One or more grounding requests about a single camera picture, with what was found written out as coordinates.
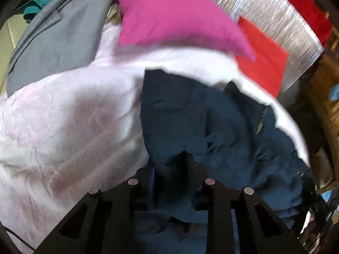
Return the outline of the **dark red cloth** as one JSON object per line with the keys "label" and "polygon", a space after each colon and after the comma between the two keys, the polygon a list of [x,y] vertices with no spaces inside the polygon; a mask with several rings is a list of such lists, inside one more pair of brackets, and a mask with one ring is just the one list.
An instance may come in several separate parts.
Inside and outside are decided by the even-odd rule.
{"label": "dark red cloth", "polygon": [[308,23],[310,28],[326,48],[328,39],[332,34],[333,23],[325,17],[325,13],[314,0],[288,0],[299,14]]}

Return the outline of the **wicker basket shelf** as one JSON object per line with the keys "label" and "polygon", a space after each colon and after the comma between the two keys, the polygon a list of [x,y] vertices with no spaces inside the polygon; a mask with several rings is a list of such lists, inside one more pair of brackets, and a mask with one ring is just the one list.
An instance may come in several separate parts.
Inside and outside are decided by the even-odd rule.
{"label": "wicker basket shelf", "polygon": [[317,114],[332,156],[334,181],[338,186],[338,100],[329,99],[330,88],[338,84],[338,60],[325,54],[306,83],[306,92]]}

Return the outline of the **light blue cloth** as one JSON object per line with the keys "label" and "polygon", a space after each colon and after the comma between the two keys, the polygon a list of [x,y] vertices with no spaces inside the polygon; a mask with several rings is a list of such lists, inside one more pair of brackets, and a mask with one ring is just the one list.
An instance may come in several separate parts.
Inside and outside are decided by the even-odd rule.
{"label": "light blue cloth", "polygon": [[329,100],[335,102],[339,99],[339,84],[332,86],[329,90]]}

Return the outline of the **magenta pillow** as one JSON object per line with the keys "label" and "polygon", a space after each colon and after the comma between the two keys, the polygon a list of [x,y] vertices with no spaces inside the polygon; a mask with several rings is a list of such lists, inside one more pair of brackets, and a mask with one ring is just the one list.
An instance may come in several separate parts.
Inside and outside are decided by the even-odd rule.
{"label": "magenta pillow", "polygon": [[240,27],[212,0],[117,0],[121,46],[192,44],[254,59]]}

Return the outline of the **silver foil insulation sheet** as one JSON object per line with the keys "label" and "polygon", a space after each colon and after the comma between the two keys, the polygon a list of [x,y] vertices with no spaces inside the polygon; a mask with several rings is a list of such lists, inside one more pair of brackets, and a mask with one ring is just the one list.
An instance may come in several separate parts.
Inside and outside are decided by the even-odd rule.
{"label": "silver foil insulation sheet", "polygon": [[319,38],[288,0],[213,1],[231,19],[247,19],[288,52],[281,92],[288,90],[324,52]]}

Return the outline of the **grey garment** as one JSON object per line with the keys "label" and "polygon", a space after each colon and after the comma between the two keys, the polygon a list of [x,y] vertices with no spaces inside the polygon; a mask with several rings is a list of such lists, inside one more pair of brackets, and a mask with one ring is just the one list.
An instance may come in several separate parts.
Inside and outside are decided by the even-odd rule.
{"label": "grey garment", "polygon": [[33,18],[10,59],[6,90],[93,62],[113,0],[51,0]]}

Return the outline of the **navy blue puffer jacket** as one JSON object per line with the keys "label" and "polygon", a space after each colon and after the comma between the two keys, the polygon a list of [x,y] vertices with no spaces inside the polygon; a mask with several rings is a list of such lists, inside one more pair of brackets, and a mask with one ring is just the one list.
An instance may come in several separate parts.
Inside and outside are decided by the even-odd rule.
{"label": "navy blue puffer jacket", "polygon": [[163,70],[147,70],[141,126],[155,167],[149,209],[135,216],[137,253],[206,253],[207,212],[196,211],[174,158],[192,155],[227,188],[252,188],[296,239],[314,190],[310,169],[291,138],[276,127],[271,107]]}

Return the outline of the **teal garment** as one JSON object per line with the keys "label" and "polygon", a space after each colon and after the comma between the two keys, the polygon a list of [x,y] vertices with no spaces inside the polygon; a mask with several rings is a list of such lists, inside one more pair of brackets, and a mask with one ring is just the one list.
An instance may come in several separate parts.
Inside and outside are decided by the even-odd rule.
{"label": "teal garment", "polygon": [[23,19],[27,23],[31,23],[35,16],[49,3],[51,0],[30,0],[22,6]]}

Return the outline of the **red pillow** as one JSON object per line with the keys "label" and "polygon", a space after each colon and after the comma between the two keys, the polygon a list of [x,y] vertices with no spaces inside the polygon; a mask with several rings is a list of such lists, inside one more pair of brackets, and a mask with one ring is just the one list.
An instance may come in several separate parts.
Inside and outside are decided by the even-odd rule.
{"label": "red pillow", "polygon": [[272,96],[277,97],[282,86],[288,53],[253,23],[240,18],[238,25],[252,46],[255,60],[236,56],[241,71]]}

